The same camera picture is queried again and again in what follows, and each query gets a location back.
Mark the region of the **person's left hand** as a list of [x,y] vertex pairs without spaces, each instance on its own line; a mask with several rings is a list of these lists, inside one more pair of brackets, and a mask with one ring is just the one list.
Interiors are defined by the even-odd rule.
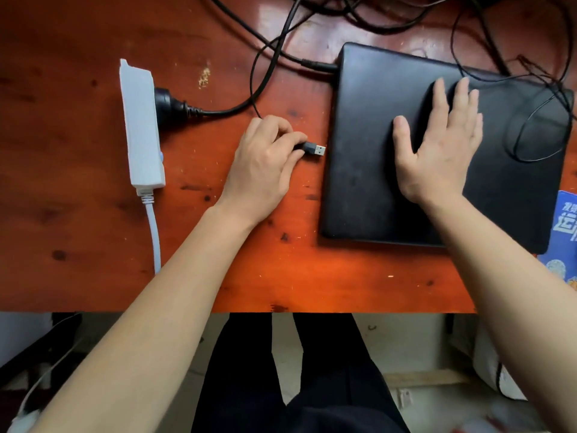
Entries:
[[223,192],[216,204],[227,220],[251,230],[276,209],[282,167],[305,133],[284,118],[253,118],[240,138]]

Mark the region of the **person's right hand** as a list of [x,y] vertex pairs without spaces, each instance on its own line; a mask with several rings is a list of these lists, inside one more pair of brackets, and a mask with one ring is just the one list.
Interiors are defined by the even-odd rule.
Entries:
[[465,134],[448,128],[449,105],[442,78],[433,85],[432,109],[422,143],[413,163],[397,163],[396,176],[402,195],[422,210],[443,205],[462,196],[466,175],[477,149],[471,135],[479,112],[479,91],[469,89],[469,119]]

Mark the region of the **black laptop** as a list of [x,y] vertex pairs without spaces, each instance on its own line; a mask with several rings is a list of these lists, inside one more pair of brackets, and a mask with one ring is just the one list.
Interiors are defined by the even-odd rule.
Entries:
[[319,233],[441,246],[434,205],[464,196],[546,251],[573,91],[346,43],[337,59]]

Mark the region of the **person's right forearm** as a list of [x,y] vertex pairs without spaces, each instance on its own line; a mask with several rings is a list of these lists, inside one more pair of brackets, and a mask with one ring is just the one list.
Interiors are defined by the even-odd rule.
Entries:
[[553,433],[577,433],[577,291],[455,192],[419,203],[515,383]]

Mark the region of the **person's left forearm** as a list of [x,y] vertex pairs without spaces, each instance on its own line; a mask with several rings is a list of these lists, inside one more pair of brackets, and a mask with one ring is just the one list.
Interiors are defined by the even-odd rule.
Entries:
[[239,206],[209,208],[29,433],[154,433],[185,378],[220,285],[258,221]]

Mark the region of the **blue printed packet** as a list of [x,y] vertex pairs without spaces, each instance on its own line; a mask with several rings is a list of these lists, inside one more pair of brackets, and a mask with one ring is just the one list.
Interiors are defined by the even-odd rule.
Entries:
[[537,259],[577,291],[577,195],[560,190],[547,251]]

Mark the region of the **white power strip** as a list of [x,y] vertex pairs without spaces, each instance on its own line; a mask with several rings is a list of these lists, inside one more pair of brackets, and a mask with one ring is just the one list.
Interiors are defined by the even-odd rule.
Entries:
[[151,72],[120,60],[119,80],[124,108],[129,176],[137,196],[152,200],[166,177],[157,126]]

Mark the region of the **person's black trousers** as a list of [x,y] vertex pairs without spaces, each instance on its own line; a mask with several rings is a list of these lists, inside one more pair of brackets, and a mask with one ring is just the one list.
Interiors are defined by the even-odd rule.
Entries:
[[272,313],[230,313],[191,433],[410,433],[351,313],[293,313],[299,393],[284,403]]

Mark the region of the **wooden plank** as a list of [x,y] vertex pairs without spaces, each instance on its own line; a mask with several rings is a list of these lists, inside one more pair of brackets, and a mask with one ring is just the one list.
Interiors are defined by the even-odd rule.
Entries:
[[394,389],[468,385],[475,380],[470,373],[452,369],[385,373],[383,377]]

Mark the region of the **white bag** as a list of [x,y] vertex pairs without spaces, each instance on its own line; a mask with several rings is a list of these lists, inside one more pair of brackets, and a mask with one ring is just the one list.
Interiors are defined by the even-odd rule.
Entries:
[[479,378],[502,397],[514,401],[527,401],[502,363],[489,333],[482,323],[477,326],[472,366]]

